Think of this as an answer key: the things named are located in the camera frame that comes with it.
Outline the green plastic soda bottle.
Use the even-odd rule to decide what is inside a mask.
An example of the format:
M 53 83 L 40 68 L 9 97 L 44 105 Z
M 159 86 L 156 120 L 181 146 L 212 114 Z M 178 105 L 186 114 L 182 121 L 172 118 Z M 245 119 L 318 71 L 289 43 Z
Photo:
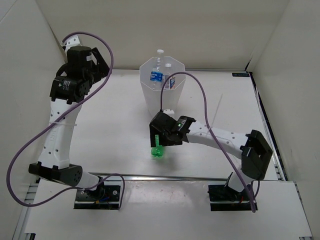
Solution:
M 154 139 L 155 147 L 151 148 L 151 155 L 154 158 L 162 158 L 165 154 L 165 148 L 162 145 L 160 145 L 160 138 L 158 134 L 155 135 Z

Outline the clear bottle white barcode label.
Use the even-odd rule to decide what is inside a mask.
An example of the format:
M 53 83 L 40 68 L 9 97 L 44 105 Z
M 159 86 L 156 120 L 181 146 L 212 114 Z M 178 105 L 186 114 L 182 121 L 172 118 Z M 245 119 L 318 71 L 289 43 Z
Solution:
M 172 74 L 172 64 L 166 63 L 163 70 L 162 76 L 162 85 L 164 86 L 164 90 L 173 90 L 175 89 L 176 85 L 176 77 L 170 77 L 167 82 L 165 83 L 166 79 Z

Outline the clear bottle blue label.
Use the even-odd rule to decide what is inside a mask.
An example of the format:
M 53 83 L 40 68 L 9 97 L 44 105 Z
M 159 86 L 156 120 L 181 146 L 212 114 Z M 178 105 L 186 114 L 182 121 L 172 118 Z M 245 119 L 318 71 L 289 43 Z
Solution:
M 164 66 L 164 50 L 158 49 L 153 68 L 150 73 L 151 88 L 155 91 L 158 91 L 162 87 L 164 78 Z

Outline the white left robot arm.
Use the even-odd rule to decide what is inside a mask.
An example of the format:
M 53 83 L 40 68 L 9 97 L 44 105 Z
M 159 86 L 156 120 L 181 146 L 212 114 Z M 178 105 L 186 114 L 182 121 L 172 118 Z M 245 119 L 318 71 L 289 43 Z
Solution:
M 71 46 L 66 56 L 67 62 L 58 69 L 51 85 L 50 129 L 37 162 L 29 165 L 28 172 L 100 200 L 105 195 L 102 178 L 71 164 L 70 147 L 80 102 L 93 84 L 109 74 L 110 68 L 96 47 Z

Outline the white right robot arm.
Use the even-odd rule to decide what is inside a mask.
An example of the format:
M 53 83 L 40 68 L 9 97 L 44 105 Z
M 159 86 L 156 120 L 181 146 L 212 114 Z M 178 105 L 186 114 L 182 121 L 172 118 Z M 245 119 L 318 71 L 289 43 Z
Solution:
M 163 147 L 179 146 L 183 143 L 200 144 L 219 149 L 227 155 L 241 160 L 240 166 L 231 174 L 224 193 L 230 200 L 238 199 L 252 181 L 265 179 L 272 148 L 264 135 L 258 130 L 250 133 L 236 133 L 219 128 L 208 127 L 192 117 L 180 116 L 175 120 L 160 111 L 149 123 L 150 146 L 156 146 L 156 136 Z

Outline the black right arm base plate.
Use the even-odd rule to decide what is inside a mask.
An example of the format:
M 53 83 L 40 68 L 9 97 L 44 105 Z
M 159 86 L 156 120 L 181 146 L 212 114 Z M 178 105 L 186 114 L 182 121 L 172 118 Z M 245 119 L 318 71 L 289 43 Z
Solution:
M 223 184 L 208 185 L 212 212 L 252 211 L 250 197 L 244 189 L 237 192 Z

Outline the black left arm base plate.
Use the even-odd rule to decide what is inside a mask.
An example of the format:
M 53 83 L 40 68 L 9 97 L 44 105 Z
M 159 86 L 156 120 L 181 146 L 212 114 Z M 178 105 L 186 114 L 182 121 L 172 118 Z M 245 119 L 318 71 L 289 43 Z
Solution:
M 123 200 L 123 182 L 106 180 L 96 190 L 77 190 L 75 210 L 119 210 Z

